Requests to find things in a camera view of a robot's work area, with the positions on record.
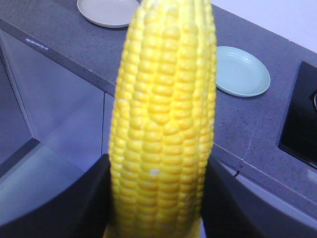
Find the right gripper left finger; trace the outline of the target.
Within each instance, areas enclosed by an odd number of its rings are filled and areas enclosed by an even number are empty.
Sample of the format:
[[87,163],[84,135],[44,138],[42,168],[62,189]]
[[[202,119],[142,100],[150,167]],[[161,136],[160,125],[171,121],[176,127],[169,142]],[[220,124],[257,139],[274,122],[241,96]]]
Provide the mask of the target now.
[[74,184],[48,203],[2,225],[2,238],[101,238],[111,205],[110,162],[102,155]]

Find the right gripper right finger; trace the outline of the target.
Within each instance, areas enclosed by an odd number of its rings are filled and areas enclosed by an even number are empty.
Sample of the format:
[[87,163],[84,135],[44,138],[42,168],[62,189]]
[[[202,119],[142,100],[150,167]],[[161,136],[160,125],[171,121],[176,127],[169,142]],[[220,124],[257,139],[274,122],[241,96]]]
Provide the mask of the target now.
[[317,220],[214,157],[202,206],[208,238],[315,238]]

